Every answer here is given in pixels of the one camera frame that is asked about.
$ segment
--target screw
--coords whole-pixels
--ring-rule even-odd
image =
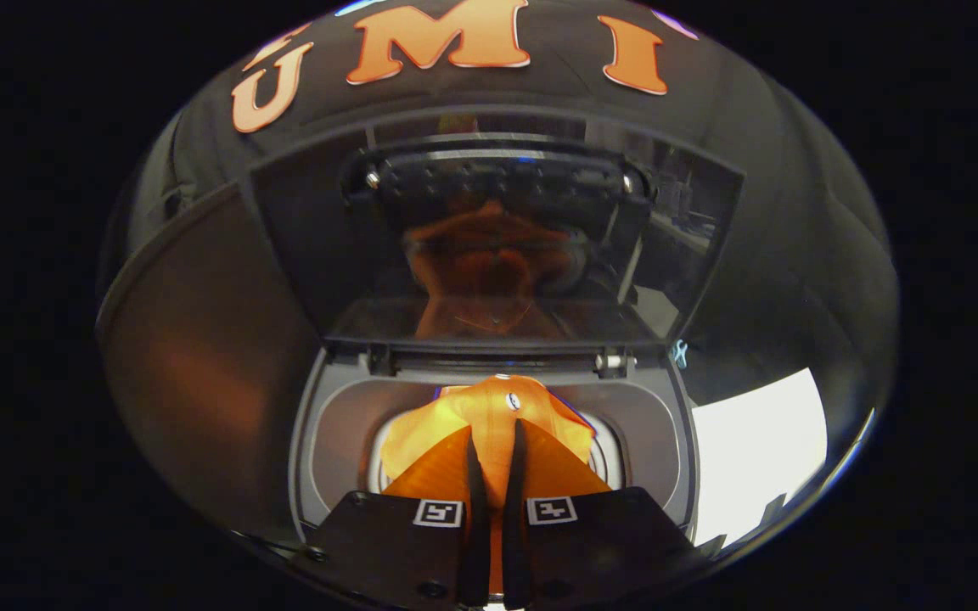
[[[434,581],[425,581],[418,586],[418,594],[424,598],[443,598],[447,594],[447,588]]]
[[[313,562],[326,562],[327,561],[327,553],[326,552],[323,552],[323,549],[322,548],[318,548],[318,547],[310,547],[310,548],[307,548],[306,554],[307,554],[307,557],[309,559],[311,559]]]

